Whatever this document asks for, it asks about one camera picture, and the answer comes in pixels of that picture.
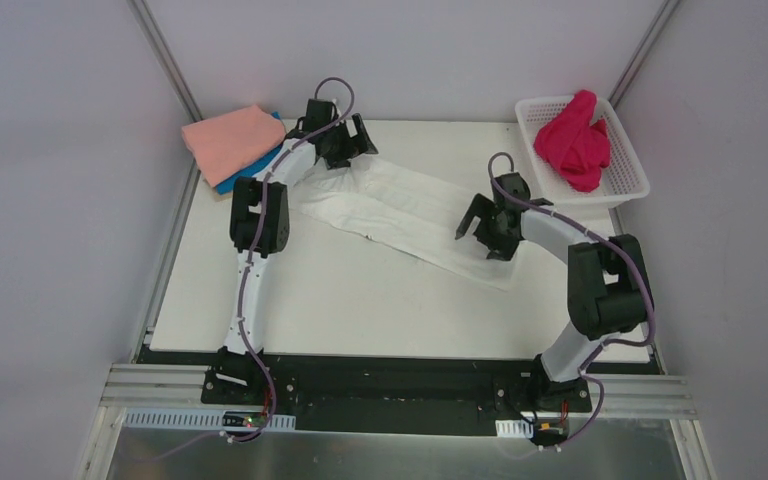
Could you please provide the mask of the white printed t shirt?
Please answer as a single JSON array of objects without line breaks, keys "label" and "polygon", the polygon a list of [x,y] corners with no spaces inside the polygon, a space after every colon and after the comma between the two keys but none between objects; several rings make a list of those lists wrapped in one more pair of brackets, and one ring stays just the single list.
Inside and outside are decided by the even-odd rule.
[{"label": "white printed t shirt", "polygon": [[343,169],[310,169],[289,194],[290,207],[469,280],[507,291],[516,263],[488,260],[474,237],[456,228],[474,194],[384,159],[361,156]]}]

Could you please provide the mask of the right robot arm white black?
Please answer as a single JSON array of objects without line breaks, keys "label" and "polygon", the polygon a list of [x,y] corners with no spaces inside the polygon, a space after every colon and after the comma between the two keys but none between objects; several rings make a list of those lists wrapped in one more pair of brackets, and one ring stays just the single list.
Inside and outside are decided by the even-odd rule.
[{"label": "right robot arm white black", "polygon": [[523,241],[551,253],[567,268],[569,322],[560,336],[535,359],[527,386],[529,400],[543,410],[555,408],[568,388],[583,379],[588,366],[608,345],[625,344],[623,334],[639,325],[653,340],[654,301],[639,241],[632,235],[606,238],[533,200],[523,177],[492,178],[492,197],[473,197],[456,238],[473,234],[490,260],[509,261]]}]

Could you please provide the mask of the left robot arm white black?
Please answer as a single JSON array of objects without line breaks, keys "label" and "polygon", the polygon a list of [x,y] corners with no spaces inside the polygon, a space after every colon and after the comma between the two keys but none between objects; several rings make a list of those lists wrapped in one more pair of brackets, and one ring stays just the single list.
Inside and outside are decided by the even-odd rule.
[{"label": "left robot arm white black", "polygon": [[335,102],[311,99],[272,161],[256,175],[235,180],[229,236],[237,252],[237,292],[223,351],[246,355],[263,349],[260,304],[272,257],[288,244],[290,188],[316,165],[344,169],[354,158],[377,152],[361,114],[341,114]]}]

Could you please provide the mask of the pink folded t shirt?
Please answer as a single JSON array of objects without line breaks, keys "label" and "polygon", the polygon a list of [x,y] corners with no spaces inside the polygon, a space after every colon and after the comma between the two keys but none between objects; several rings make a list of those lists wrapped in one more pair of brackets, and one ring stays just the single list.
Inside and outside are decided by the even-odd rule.
[{"label": "pink folded t shirt", "polygon": [[283,143],[282,121],[253,105],[181,128],[185,146],[216,187]]}]

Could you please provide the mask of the magenta crumpled t shirt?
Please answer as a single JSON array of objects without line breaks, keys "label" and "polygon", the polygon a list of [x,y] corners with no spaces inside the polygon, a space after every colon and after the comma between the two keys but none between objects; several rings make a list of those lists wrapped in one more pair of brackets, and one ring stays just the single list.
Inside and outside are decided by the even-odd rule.
[{"label": "magenta crumpled t shirt", "polygon": [[575,191],[590,193],[600,186],[611,163],[605,120],[592,120],[597,96],[577,92],[567,106],[537,133],[535,152]]}]

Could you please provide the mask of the blue folded t shirt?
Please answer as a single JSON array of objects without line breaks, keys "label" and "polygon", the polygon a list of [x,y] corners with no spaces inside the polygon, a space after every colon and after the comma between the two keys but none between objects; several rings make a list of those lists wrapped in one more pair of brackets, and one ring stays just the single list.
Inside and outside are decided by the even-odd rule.
[{"label": "blue folded t shirt", "polygon": [[267,121],[265,113],[260,111],[245,118],[239,116],[241,121],[235,120],[225,156],[233,159],[231,164],[236,169],[214,186],[218,194],[230,193],[237,178],[258,175],[280,153],[287,133],[286,126],[278,111],[271,112],[269,117]]}]

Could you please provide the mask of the white plastic basket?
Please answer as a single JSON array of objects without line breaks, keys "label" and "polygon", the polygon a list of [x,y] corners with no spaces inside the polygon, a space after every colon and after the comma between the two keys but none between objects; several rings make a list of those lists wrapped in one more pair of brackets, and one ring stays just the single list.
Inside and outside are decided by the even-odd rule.
[{"label": "white plastic basket", "polygon": [[572,99],[571,95],[535,97],[520,100],[514,106],[525,144],[524,176],[532,195],[553,202],[564,213],[582,216],[594,216],[602,210],[646,197],[650,193],[646,174],[616,112],[604,98],[596,99],[591,118],[593,122],[605,123],[611,146],[610,165],[602,170],[598,188],[588,193],[573,189],[537,154],[534,141],[538,131]]}]

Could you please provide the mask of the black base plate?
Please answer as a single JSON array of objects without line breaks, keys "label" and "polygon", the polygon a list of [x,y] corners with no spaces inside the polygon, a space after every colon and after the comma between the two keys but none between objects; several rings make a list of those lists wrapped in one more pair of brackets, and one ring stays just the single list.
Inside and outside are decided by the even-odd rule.
[{"label": "black base plate", "polygon": [[525,406],[533,360],[260,356],[303,431],[491,436]]}]

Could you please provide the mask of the aluminium frame rail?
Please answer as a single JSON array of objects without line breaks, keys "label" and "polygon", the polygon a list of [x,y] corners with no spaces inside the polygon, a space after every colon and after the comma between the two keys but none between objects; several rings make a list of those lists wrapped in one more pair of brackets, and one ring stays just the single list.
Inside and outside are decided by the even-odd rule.
[{"label": "aluminium frame rail", "polygon": [[[201,365],[115,364],[101,404],[201,408],[208,368]],[[593,375],[606,389],[601,419],[697,420],[688,381],[671,375]]]}]

